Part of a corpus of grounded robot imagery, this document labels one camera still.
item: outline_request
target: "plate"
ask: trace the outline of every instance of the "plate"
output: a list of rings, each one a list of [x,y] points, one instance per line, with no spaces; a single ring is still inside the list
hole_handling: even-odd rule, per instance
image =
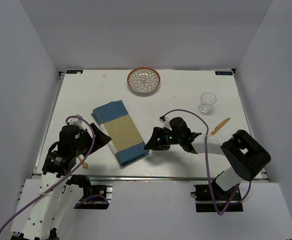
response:
[[[149,67],[139,67],[127,76],[128,86],[138,93],[149,93],[158,88],[161,82],[159,73]]]

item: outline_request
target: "black label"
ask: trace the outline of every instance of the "black label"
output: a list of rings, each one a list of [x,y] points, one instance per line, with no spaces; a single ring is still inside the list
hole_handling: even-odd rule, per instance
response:
[[[233,73],[231,71],[215,71],[216,75],[231,76]]]
[[[83,74],[83,70],[67,70],[66,74]]]

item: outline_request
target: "cable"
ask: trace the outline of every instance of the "cable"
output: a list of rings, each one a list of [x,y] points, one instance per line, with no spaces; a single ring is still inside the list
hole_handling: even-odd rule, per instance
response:
[[[240,204],[240,203],[242,203],[242,202],[245,200],[245,198],[247,198],[248,194],[250,193],[251,186],[252,186],[252,182],[250,181],[250,182],[249,182],[249,185],[248,185],[247,192],[246,192],[245,195],[241,198],[241,200],[239,200],[239,201],[237,201],[237,202],[234,202],[234,203],[231,203],[230,205],[233,206],[233,205],[236,205],[236,204]]]
[[[80,116],[69,116],[66,118],[66,123],[68,123],[68,119],[72,119],[72,118],[76,118],[79,120],[82,120],[85,124],[87,124],[91,130],[92,133],[92,141],[91,141],[91,146],[86,154],[86,156],[83,158],[83,160],[77,165],[75,166],[66,176],[64,176],[63,178],[61,178],[58,182],[56,182],[55,184],[53,184],[50,188],[48,188],[44,194],[48,194],[50,193],[54,188],[56,188],[59,184],[61,184],[62,182],[64,182],[70,175],[72,175],[87,159],[87,157],[90,155],[91,151],[93,150],[94,147],[94,143],[95,143],[95,134],[94,134],[94,130],[92,128],[92,126],[82,117]],[[39,195],[38,197],[36,197],[34,200],[32,200],[30,203],[28,203],[26,206],[24,206],[22,209],[20,209],[18,212],[16,212],[13,216],[11,216],[0,228],[0,235],[2,233],[2,231],[4,230],[4,228],[14,219],[16,218],[19,214],[21,214],[25,209],[27,209],[28,207],[30,207],[32,204],[38,202],[39,200],[41,200],[44,197],[44,195]]]
[[[96,197],[92,197],[91,199],[87,200],[86,203],[88,204],[88,203],[94,201],[95,199],[96,199]]]
[[[202,123],[206,126],[206,134],[205,134],[204,146],[205,146],[205,161],[206,161],[206,171],[207,171],[208,187],[209,187],[210,197],[212,199],[212,203],[213,203],[213,206],[215,208],[215,211],[216,211],[216,213],[219,216],[222,216],[225,213],[225,211],[227,210],[227,208],[230,205],[231,201],[233,200],[233,198],[234,198],[234,196],[236,194],[236,191],[239,188],[239,184],[236,185],[236,188],[235,188],[234,192],[231,194],[231,196],[230,196],[229,200],[227,201],[227,203],[225,204],[223,210],[222,211],[219,211],[219,209],[217,207],[216,199],[215,199],[215,196],[214,196],[214,192],[213,192],[212,181],[211,181],[211,174],[210,174],[210,166],[209,166],[209,161],[208,161],[208,144],[207,144],[207,138],[208,138],[210,129],[209,129],[207,123],[200,116],[198,116],[197,114],[195,114],[195,113],[193,113],[191,111],[188,111],[188,110],[174,109],[174,110],[171,110],[171,111],[167,112],[166,114],[164,114],[163,117],[165,117],[167,114],[170,114],[170,113],[176,112],[176,111],[180,111],[180,112],[185,112],[185,113],[192,114],[195,117],[197,117],[199,120],[201,120]]]
[[[110,204],[110,202],[106,199],[106,197],[104,197],[103,195],[96,194],[96,195],[91,195],[91,196],[89,196],[88,198],[84,199],[83,201],[77,203],[77,204],[75,205],[75,209],[78,208],[78,207],[79,207],[80,205],[82,205],[83,203],[85,203],[85,202],[91,200],[92,198],[102,198],[102,199],[105,200],[105,202],[106,202],[108,205]]]

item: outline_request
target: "small orange object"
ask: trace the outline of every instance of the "small orange object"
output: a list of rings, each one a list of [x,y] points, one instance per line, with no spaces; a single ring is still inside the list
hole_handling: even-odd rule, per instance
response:
[[[80,162],[83,161],[83,159],[82,159],[80,156],[78,157],[78,159],[79,159]],[[84,169],[88,169],[88,164],[87,164],[86,162],[84,162],[84,163],[82,164],[82,167],[83,167]]]
[[[221,129],[231,118],[226,118],[224,121],[222,121],[220,124],[217,125],[217,127],[215,127],[215,130],[211,132],[210,135],[215,135],[215,133],[218,132],[219,129]]]

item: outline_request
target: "cloth napkin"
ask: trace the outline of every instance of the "cloth napkin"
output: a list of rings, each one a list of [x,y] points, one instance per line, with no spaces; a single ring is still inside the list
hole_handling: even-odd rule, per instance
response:
[[[149,152],[144,150],[145,142],[121,100],[95,108],[91,116],[101,131],[111,137],[108,145],[121,166]]]

